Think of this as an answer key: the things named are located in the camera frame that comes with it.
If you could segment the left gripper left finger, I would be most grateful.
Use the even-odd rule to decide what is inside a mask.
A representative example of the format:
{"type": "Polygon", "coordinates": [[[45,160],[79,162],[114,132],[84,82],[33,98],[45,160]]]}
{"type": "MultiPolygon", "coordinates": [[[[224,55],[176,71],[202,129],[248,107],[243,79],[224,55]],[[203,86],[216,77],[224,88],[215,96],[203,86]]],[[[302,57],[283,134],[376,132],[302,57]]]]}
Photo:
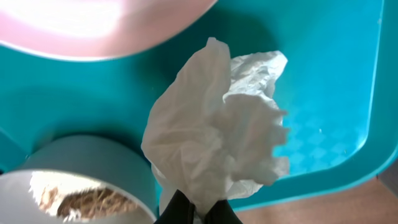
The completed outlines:
{"type": "Polygon", "coordinates": [[[194,215],[194,204],[181,191],[177,190],[154,224],[193,224],[194,215]]]}

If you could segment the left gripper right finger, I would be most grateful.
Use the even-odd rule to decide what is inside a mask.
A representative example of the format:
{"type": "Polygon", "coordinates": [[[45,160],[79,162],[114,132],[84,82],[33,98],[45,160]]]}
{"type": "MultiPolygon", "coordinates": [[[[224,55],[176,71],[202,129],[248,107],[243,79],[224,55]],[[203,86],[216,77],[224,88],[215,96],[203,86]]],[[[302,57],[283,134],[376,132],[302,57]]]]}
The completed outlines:
{"type": "Polygon", "coordinates": [[[205,215],[204,224],[243,224],[227,200],[217,201],[205,215]]]}

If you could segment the rice food leftovers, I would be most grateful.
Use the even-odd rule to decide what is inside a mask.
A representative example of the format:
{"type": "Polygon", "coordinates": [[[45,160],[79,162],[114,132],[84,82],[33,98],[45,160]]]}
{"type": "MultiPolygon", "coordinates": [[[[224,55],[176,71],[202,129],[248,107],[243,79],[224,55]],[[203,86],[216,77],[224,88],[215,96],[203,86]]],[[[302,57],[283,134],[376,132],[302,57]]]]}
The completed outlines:
{"type": "Polygon", "coordinates": [[[138,209],[136,202],[101,182],[73,174],[34,171],[29,192],[39,210],[63,222],[89,222],[138,209]]]}

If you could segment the grey bowl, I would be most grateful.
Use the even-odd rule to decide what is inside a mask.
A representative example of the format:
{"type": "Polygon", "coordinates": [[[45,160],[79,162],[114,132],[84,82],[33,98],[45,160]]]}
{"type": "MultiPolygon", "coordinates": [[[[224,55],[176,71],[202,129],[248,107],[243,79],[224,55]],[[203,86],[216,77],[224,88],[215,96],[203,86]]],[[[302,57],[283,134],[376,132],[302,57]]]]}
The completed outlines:
{"type": "Polygon", "coordinates": [[[150,165],[125,145],[99,136],[57,139],[1,176],[1,223],[154,223],[157,207],[150,165]],[[136,202],[138,209],[89,222],[63,222],[39,210],[29,192],[34,171],[60,172],[96,180],[136,202]]]}

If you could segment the white tissue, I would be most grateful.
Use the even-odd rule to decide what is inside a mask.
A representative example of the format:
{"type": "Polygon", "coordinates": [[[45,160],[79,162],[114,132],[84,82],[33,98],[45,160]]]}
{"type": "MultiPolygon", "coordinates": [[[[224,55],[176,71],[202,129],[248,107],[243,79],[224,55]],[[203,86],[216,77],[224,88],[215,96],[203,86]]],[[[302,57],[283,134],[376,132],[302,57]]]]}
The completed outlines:
{"type": "Polygon", "coordinates": [[[162,187],[160,212],[181,191],[204,215],[289,173],[288,158],[273,155],[289,132],[273,98],[287,62],[280,51],[232,57],[213,37],[187,60],[154,103],[141,144],[162,187]]]}

